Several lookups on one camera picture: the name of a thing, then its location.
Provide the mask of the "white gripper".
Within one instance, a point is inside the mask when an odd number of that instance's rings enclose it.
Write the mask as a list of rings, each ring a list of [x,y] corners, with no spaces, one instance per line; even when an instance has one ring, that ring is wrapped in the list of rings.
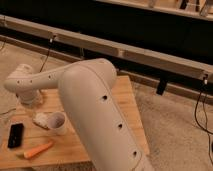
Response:
[[[18,94],[19,102],[26,107],[35,107],[43,103],[39,90],[25,91]]]

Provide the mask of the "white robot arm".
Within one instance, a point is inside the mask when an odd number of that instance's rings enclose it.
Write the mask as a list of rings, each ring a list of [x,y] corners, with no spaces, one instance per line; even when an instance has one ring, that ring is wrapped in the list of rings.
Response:
[[[61,104],[97,171],[154,171],[112,96],[114,65],[103,58],[83,60],[34,74],[19,65],[4,87],[24,104],[39,89],[56,88]]]

